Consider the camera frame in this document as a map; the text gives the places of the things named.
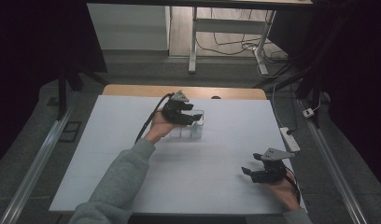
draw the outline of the power strip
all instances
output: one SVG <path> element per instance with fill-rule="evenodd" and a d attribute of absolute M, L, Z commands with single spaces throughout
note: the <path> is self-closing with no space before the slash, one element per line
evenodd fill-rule
<path fill-rule="evenodd" d="M 301 149 L 299 148 L 298 143 L 296 143 L 295 138 L 293 138 L 292 134 L 287 134 L 288 130 L 288 128 L 280 128 L 281 135 L 283 136 L 284 140 L 286 140 L 289 150 L 291 152 L 300 151 Z"/>

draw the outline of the white tabletop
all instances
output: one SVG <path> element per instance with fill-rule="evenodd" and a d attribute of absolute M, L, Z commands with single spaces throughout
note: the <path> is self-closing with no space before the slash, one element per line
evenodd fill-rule
<path fill-rule="evenodd" d="M 89 200 L 110 163 L 130 148 L 156 97 L 99 96 L 50 211 L 72 212 Z M 134 201 L 142 214 L 247 215 L 284 208 L 241 167 L 262 170 L 253 153 L 285 150 L 267 100 L 190 99 L 205 112 L 202 138 L 164 137 Z M 291 168 L 289 160 L 284 163 Z"/>

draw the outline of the white wall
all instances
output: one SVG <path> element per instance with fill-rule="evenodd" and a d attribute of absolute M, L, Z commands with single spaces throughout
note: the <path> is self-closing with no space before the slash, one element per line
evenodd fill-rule
<path fill-rule="evenodd" d="M 88 4 L 101 49 L 168 50 L 168 7 Z"/>

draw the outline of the table leg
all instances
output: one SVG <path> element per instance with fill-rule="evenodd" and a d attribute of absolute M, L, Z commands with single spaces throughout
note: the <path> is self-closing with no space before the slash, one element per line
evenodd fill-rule
<path fill-rule="evenodd" d="M 266 19 L 266 23 L 265 23 L 265 27 L 263 29 L 263 33 L 261 34 L 261 40 L 260 40 L 260 43 L 258 44 L 258 47 L 256 49 L 254 49 L 254 55 L 255 55 L 255 58 L 257 59 L 257 63 L 258 63 L 258 67 L 260 68 L 260 71 L 261 71 L 261 75 L 262 76 L 267 76 L 269 75 L 267 69 L 266 69 L 266 65 L 264 63 L 264 60 L 261 56 L 261 53 L 263 51 L 263 45 L 266 41 L 266 38 L 267 38 L 267 35 L 269 34 L 269 31 L 270 31 L 270 27 L 272 25 L 272 21 L 273 21 L 273 17 L 275 16 L 275 11 L 268 11 L 268 17 Z"/>
<path fill-rule="evenodd" d="M 193 20 L 191 29 L 191 42 L 190 42 L 190 66 L 189 73 L 196 72 L 196 26 L 197 26 L 197 7 L 193 8 Z"/>

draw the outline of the white power adapter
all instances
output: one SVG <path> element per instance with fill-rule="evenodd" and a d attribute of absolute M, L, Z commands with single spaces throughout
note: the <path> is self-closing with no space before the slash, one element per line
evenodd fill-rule
<path fill-rule="evenodd" d="M 308 108 L 303 111 L 303 114 L 308 119 L 314 115 L 314 111 L 312 110 L 312 108 Z"/>

